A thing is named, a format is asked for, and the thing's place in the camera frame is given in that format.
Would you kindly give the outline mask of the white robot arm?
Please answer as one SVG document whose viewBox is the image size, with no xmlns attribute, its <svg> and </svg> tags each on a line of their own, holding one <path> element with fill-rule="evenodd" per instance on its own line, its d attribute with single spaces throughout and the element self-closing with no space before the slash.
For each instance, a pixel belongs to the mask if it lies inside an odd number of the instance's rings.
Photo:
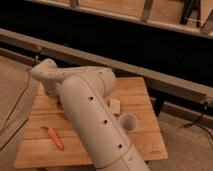
<svg viewBox="0 0 213 171">
<path fill-rule="evenodd" d="M 45 59 L 31 69 L 31 75 L 47 95 L 60 98 L 96 171 L 150 171 L 105 101 L 116 86 L 111 69 L 59 68 Z"/>
</svg>

